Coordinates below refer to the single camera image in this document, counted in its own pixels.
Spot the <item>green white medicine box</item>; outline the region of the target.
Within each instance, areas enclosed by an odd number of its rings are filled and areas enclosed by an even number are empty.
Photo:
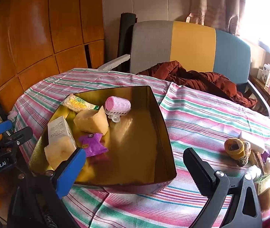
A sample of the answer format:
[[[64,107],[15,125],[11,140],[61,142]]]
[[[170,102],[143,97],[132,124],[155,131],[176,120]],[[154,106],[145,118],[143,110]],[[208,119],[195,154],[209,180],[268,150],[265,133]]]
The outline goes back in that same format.
[[[258,196],[267,191],[270,188],[270,174],[265,174],[257,179],[254,185]]]

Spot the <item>white cardboard box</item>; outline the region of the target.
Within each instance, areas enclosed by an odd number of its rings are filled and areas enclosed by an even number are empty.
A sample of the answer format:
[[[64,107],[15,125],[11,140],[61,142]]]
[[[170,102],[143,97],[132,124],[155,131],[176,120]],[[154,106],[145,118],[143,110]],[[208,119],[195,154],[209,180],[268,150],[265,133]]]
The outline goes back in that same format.
[[[70,126],[68,125],[66,119],[64,116],[60,116],[56,118],[55,120],[51,121],[47,125],[47,131],[48,131],[48,143],[54,143],[59,138],[67,136],[70,138],[72,144],[77,147],[77,144],[75,142],[75,139],[72,135],[72,131],[70,129]]]

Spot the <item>yellow sponge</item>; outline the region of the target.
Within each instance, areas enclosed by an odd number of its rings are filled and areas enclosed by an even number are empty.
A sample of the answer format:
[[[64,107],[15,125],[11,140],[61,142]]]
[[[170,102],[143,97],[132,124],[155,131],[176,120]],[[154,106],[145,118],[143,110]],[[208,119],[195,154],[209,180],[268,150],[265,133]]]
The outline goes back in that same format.
[[[75,116],[74,124],[79,130],[93,134],[105,135],[109,129],[103,106],[99,110],[82,110]]]
[[[70,137],[63,136],[47,145],[44,153],[50,167],[56,170],[63,161],[69,159],[75,150],[75,142]]]

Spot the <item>white foam block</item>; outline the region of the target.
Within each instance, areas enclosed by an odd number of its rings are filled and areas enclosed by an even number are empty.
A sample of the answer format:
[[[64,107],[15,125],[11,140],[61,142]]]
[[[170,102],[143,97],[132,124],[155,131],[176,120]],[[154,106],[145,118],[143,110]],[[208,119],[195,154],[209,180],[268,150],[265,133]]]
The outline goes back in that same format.
[[[264,141],[259,137],[252,135],[248,132],[241,131],[239,139],[243,142],[249,142],[251,144],[252,150],[254,150],[255,152],[259,152],[260,154],[264,153],[265,151]]]

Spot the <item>green yellow snack bar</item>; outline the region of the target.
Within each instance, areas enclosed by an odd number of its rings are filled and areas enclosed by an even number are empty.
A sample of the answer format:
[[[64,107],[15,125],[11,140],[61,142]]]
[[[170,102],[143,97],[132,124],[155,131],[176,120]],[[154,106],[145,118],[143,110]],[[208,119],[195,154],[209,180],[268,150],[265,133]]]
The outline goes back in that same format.
[[[91,104],[82,98],[70,94],[68,95],[62,102],[61,105],[64,107],[69,108],[70,110],[79,113],[83,110],[99,110],[99,106]]]

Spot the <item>purple snack packet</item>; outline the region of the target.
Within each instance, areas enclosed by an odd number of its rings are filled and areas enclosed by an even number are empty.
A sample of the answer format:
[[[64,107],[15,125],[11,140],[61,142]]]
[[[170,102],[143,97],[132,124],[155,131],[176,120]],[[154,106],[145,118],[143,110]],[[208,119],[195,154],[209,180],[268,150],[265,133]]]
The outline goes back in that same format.
[[[108,152],[108,148],[102,145],[102,133],[83,135],[79,138],[82,149],[86,152],[86,157],[94,157]]]

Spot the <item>pink hair roller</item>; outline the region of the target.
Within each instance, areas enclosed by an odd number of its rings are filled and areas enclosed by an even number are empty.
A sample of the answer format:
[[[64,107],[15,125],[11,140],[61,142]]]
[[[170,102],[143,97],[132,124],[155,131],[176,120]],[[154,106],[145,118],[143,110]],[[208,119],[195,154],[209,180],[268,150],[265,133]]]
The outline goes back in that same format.
[[[105,113],[114,123],[120,122],[120,117],[131,110],[131,103],[125,98],[110,96],[105,101]]]

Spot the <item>gold metal tin box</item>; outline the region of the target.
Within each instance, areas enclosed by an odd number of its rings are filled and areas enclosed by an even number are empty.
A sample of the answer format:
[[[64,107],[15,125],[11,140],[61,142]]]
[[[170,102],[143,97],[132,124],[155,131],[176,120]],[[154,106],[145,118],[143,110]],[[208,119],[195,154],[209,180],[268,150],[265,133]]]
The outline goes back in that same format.
[[[110,96],[131,103],[128,114],[115,123],[101,143],[108,152],[86,159],[75,185],[120,194],[152,194],[176,176],[176,167],[165,121],[149,86],[97,89],[77,93],[83,100],[103,106]]]

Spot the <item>striped pink green tablecloth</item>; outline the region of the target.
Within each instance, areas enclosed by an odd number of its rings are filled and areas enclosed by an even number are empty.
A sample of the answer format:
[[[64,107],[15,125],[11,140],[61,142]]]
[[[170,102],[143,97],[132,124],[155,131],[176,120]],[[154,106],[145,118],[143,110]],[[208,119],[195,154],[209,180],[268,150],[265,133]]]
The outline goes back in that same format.
[[[25,159],[62,100],[70,93],[118,86],[150,86],[165,120],[176,178],[152,195],[106,194],[73,187],[63,201],[80,227],[189,227],[206,198],[202,197],[184,166],[182,153],[192,147],[214,169],[239,176],[239,168],[224,150],[224,142],[248,132],[264,141],[270,151],[270,118],[241,105],[152,77],[115,71],[75,68],[48,77],[25,91],[13,106],[16,128],[29,126],[33,138],[21,148]],[[270,209],[262,214],[270,227]]]

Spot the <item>white boxes on table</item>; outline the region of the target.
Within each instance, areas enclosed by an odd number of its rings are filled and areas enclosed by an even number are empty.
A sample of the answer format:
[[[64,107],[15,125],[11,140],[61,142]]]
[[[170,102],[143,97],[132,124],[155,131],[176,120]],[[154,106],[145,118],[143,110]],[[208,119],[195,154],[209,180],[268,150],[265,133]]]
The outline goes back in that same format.
[[[257,79],[270,88],[270,64],[265,63],[263,68],[258,69]]]

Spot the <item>rust red jacket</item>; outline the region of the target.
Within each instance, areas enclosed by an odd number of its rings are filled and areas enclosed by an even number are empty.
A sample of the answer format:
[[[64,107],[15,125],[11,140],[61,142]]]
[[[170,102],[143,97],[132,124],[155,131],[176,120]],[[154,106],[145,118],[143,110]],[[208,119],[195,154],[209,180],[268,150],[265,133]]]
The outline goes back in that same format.
[[[252,109],[257,104],[256,99],[243,96],[237,90],[236,84],[224,75],[215,72],[187,71],[178,61],[158,63],[138,74],[174,82],[179,86],[206,92],[233,101],[246,108]]]

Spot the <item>black rolled mat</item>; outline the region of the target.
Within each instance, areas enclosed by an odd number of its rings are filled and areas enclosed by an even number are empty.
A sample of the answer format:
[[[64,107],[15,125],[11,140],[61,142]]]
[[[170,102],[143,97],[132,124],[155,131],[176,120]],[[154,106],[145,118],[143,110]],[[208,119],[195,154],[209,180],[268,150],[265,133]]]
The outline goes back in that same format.
[[[117,57],[130,54],[133,27],[137,20],[136,14],[133,13],[125,12],[120,15]]]

